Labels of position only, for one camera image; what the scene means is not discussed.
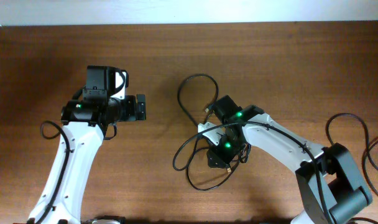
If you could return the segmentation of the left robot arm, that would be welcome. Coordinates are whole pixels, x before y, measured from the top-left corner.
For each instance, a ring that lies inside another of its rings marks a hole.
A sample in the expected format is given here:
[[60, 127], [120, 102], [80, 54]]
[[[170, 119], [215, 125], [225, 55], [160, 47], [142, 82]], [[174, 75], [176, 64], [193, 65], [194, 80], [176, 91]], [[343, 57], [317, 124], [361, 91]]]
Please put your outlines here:
[[58, 138], [55, 160], [28, 223], [81, 223], [81, 206], [92, 163], [109, 126], [119, 122], [146, 119], [145, 95], [127, 95], [126, 70], [89, 65], [86, 83], [62, 108], [61, 125], [44, 121], [40, 127], [53, 126]]

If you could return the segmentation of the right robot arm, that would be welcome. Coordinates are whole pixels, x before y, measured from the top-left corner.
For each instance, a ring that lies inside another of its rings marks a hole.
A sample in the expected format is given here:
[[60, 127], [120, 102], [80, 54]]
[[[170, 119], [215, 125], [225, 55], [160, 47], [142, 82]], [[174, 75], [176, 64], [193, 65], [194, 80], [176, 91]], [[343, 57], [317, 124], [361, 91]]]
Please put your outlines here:
[[209, 166], [228, 166], [245, 146], [258, 147], [277, 159], [295, 174], [304, 207], [292, 223], [347, 223], [372, 203], [371, 191], [343, 145], [308, 141], [263, 109], [241, 108], [228, 95], [211, 109], [221, 125], [198, 125], [198, 132], [212, 143]]

